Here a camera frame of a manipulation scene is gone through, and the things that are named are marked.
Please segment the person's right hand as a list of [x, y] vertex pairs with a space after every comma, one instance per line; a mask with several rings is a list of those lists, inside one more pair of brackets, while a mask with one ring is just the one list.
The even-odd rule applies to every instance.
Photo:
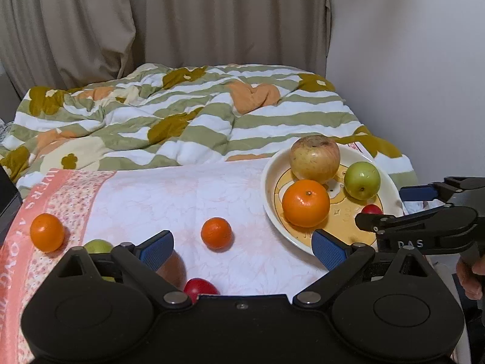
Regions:
[[467, 265], [460, 258], [456, 265], [456, 273], [467, 298], [471, 300], [481, 300], [483, 298], [483, 288], [478, 281], [478, 276], [484, 276], [485, 266], [484, 257], [481, 257], [473, 265]]

